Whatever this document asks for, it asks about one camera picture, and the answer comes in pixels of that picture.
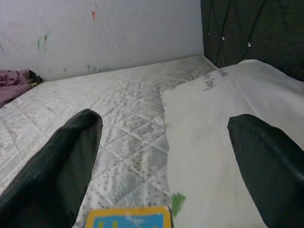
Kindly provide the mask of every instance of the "tufted headboard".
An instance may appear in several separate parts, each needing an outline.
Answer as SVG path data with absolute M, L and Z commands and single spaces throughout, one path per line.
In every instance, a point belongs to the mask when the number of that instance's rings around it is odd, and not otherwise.
M 205 56 L 216 66 L 258 59 L 304 81 L 303 0 L 201 0 Z

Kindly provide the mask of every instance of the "mattress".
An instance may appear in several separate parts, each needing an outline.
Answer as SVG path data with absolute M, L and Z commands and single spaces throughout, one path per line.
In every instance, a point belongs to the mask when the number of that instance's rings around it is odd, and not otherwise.
M 74 227 L 83 227 L 93 209 L 170 205 L 160 91 L 213 70 L 202 57 L 188 57 L 29 90 L 0 109 L 0 193 L 56 129 L 89 108 L 104 128 Z

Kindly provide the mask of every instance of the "white wall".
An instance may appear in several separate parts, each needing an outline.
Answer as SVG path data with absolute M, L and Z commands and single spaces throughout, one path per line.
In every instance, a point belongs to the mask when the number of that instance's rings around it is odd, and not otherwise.
M 200 0 L 0 0 L 0 69 L 55 80 L 202 53 Z

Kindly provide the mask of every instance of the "yellow book cover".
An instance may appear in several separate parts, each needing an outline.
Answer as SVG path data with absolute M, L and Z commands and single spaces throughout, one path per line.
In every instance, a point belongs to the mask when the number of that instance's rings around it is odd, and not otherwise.
M 92 210 L 85 228 L 171 228 L 168 207 Z

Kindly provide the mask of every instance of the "pink blanket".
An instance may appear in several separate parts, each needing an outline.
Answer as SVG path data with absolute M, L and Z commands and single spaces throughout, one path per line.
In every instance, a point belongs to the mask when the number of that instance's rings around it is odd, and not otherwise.
M 0 70 L 0 108 L 31 88 L 28 70 Z

